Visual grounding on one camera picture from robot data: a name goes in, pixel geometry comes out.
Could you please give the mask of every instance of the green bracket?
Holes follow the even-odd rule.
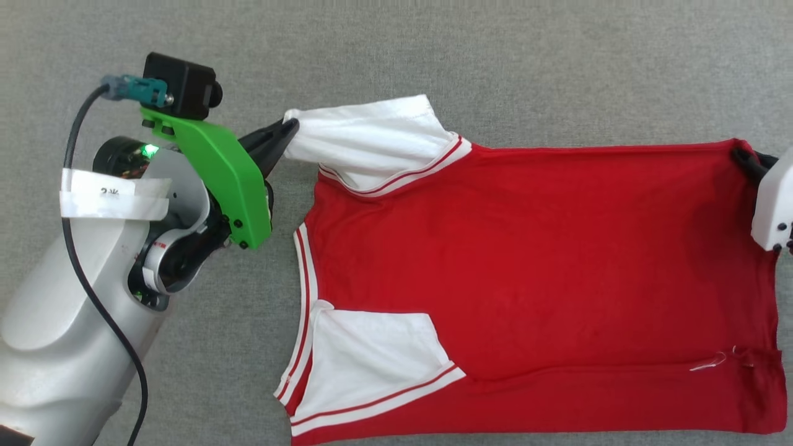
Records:
[[[140,113],[144,120],[154,122],[152,133],[179,146],[204,180],[231,222],[232,241],[249,248],[262,244],[271,230],[264,178],[234,133],[219,125],[147,108],[141,108]],[[163,127],[173,129],[173,135],[163,133]]]

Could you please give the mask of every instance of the gray fabric surface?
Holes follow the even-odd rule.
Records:
[[[80,102],[105,73],[140,73],[150,51],[214,67],[225,99],[210,119],[237,133],[292,107],[426,93],[448,129],[491,147],[738,136],[779,154],[793,144],[789,0],[92,3],[3,2],[0,309],[59,231],[63,145]],[[139,123],[132,103],[98,103],[77,166],[88,168],[114,135],[151,140]],[[291,232],[312,204],[315,181],[313,166],[279,164],[272,238],[258,251],[214,256],[177,299],[145,360],[151,402],[139,444],[289,443],[287,416],[271,392],[297,332]],[[777,283],[780,347],[790,364],[793,257],[780,261]],[[97,444],[126,443],[139,399],[134,382]],[[344,444],[781,445],[793,444],[793,434],[439,435]]]

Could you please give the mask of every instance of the robotic arm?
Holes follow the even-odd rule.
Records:
[[[151,200],[166,199],[167,213],[156,221],[108,214],[112,218],[69,222],[78,265],[111,321],[103,320],[79,282],[63,236],[17,290],[0,321],[4,446],[95,442],[136,369],[142,371],[138,358],[170,312],[170,296],[187,287],[218,248],[257,248],[270,235],[273,190],[265,178],[297,132],[297,120],[237,140],[203,121],[222,99],[215,72],[156,53],[148,56],[143,78],[107,77],[103,84],[105,98],[140,102],[143,125],[173,144],[159,149],[125,136],[108,140],[92,169],[103,175],[64,170],[62,209],[80,209],[78,198],[85,201],[75,195],[78,177],[89,178],[87,187],[95,189],[89,202],[111,204],[134,199],[121,196],[115,181],[165,179]],[[111,322],[121,336],[109,329]],[[141,404],[130,444],[145,398]]]

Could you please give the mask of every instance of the red fabric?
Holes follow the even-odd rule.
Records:
[[[738,145],[474,145],[379,198],[320,175],[306,217],[320,298],[428,313],[467,377],[293,443],[784,429],[776,254],[749,235],[757,190]]]

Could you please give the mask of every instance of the loose white thread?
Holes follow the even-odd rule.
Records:
[[[704,364],[704,365],[701,365],[701,366],[690,368],[690,369],[688,369],[688,371],[698,371],[698,370],[702,370],[704,368],[716,367],[720,363],[723,363],[724,361],[727,360],[727,355],[724,352],[719,352],[718,354],[719,354],[719,356],[716,357],[716,358],[713,358],[713,360],[711,362],[709,362],[707,364]]]

